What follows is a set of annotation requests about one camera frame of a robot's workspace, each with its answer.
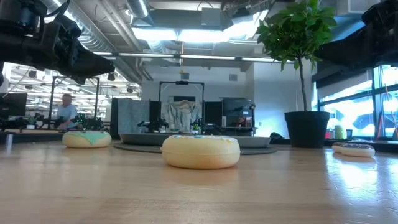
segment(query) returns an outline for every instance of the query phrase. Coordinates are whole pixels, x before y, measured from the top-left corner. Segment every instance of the ceiling light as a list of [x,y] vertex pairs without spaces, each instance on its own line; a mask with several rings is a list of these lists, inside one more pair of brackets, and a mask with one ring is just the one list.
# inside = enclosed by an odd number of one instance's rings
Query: ceiling light
[[94,54],[99,56],[112,56],[112,52],[94,52]]
[[228,36],[219,30],[183,30],[179,40],[188,43],[218,43],[228,40]]
[[251,58],[251,57],[243,57],[241,59],[244,62],[275,62],[280,63],[280,61],[274,60],[272,58]]
[[235,57],[212,56],[212,55],[181,55],[181,58],[210,59],[210,60],[234,60],[235,59]]
[[128,93],[132,93],[132,92],[133,92],[133,89],[132,89],[131,86],[127,87],[127,92],[128,92]]
[[109,72],[108,73],[108,80],[109,81],[114,81],[116,78],[114,77],[114,72]]
[[141,29],[132,28],[134,35],[140,40],[177,40],[177,35],[172,29]]
[[174,58],[172,54],[120,53],[122,57]]
[[29,71],[28,76],[31,78],[36,78],[36,74],[37,74],[36,71]]

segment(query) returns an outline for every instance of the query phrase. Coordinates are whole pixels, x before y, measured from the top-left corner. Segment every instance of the cable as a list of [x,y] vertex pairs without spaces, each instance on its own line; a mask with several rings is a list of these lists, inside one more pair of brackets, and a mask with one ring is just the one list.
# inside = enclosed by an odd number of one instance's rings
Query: cable
[[200,6],[203,2],[209,4],[209,5],[211,6],[211,8],[214,9],[213,5],[210,4],[210,2],[208,2],[208,1],[200,1],[199,5],[198,5],[198,7],[197,7],[197,11],[199,11],[199,6]]
[[25,78],[25,76],[29,73],[29,71],[30,71],[31,68],[32,68],[32,66],[30,66],[30,67],[26,70],[25,75],[22,76],[22,78],[17,82],[17,84],[15,84],[15,85],[8,91],[8,93],[6,93],[6,94],[4,94],[4,96],[2,96],[3,98],[5,98],[10,92],[12,92],[12,91],[18,86],[18,84],[20,84],[20,82],[21,82],[21,81]]
[[69,4],[70,4],[70,0],[67,0],[60,7],[58,7],[58,9],[54,10],[53,12],[51,12],[50,14],[48,14],[48,15],[46,15],[44,17],[52,17],[52,16],[55,16],[57,14],[64,14],[67,11],[67,9],[68,9]]

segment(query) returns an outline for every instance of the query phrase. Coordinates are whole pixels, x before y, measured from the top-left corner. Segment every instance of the frosting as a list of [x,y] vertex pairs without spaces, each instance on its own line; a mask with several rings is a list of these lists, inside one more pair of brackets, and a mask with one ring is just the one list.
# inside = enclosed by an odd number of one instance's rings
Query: frosting
[[173,138],[177,138],[177,139],[211,139],[211,140],[226,141],[228,143],[238,141],[235,138],[231,138],[231,137],[227,137],[227,136],[202,136],[202,135],[190,136],[190,135],[176,134],[176,135],[173,135]]
[[69,132],[69,133],[66,133],[66,134],[70,134],[70,135],[78,136],[78,137],[83,137],[83,138],[87,139],[87,141],[90,142],[90,144],[94,144],[99,139],[103,139],[107,135],[109,135],[109,133],[107,133],[107,132],[99,132],[99,131],[86,131],[86,132],[73,131],[73,132]]

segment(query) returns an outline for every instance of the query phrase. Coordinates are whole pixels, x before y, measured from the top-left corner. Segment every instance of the person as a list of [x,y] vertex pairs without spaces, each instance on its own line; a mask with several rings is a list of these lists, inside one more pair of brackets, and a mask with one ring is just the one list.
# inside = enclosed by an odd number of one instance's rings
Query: person
[[65,130],[76,127],[76,124],[71,120],[75,119],[77,115],[77,110],[75,105],[72,104],[71,94],[64,94],[62,96],[62,104],[58,105],[57,117],[60,119],[62,117],[63,123],[58,127],[59,130]]

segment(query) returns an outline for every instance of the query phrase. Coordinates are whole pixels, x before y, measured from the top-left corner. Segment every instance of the potted plant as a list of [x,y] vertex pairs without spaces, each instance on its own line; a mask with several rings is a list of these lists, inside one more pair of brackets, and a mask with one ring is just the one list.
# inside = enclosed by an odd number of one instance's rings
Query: potted plant
[[332,38],[331,27],[337,23],[334,9],[320,8],[318,0],[289,3],[286,9],[260,21],[257,28],[264,53],[281,62],[282,70],[288,61],[299,69],[304,111],[285,113],[290,143],[293,147],[323,147],[329,113],[308,111],[304,85],[303,59],[311,61],[312,69],[320,59],[314,53]]
[[36,120],[37,120],[37,118],[29,115],[27,117],[28,125],[26,126],[26,129],[35,129],[36,128]]

